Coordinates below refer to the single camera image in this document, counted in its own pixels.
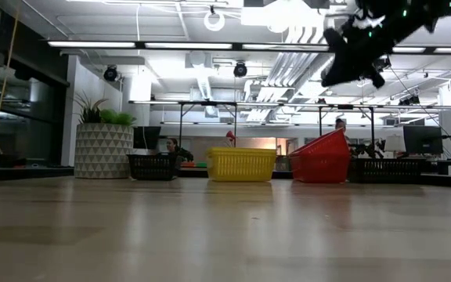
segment plastic basket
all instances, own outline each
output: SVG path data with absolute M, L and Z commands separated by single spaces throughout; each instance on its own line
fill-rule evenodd
M 341 129 L 311 141 L 289 157 L 294 179 L 305 183 L 345 182 L 351 158 Z
M 207 159 L 208 177 L 214 181 L 269 181 L 276 150 L 213 147 Z
M 182 157 L 129 154 L 130 173 L 137 180 L 172 180 L 179 176 Z
M 348 180 L 353 183 L 415 183 L 425 166 L 425 160 L 353 159 Z

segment black basket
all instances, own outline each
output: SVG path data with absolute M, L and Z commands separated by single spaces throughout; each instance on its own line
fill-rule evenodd
M 348 180 L 352 183 L 414 184 L 425 163 L 425 160 L 412 159 L 352 159 Z
M 129 154 L 130 173 L 137 180 L 172 180 L 179 176 L 182 157 L 167 154 Z

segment potted plant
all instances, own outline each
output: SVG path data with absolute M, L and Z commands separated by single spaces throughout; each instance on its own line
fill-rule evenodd
M 100 110 L 99 105 L 78 96 L 81 106 L 80 124 L 76 129 L 74 176 L 82 179 L 128 178 L 127 154 L 133 149 L 133 122 L 130 114 Z

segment security camera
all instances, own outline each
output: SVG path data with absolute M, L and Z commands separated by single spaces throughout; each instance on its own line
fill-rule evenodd
M 106 81 L 116 82 L 121 78 L 120 73 L 117 72 L 117 66 L 107 66 L 106 71 L 103 73 L 103 78 Z
M 245 66 L 244 62 L 237 62 L 236 66 L 234 67 L 234 76 L 237 78 L 242 78 L 245 75 L 247 75 L 248 69 L 247 66 Z

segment wooden floor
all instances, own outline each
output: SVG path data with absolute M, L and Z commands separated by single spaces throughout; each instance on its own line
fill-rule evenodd
M 451 189 L 0 182 L 0 281 L 451 282 Z

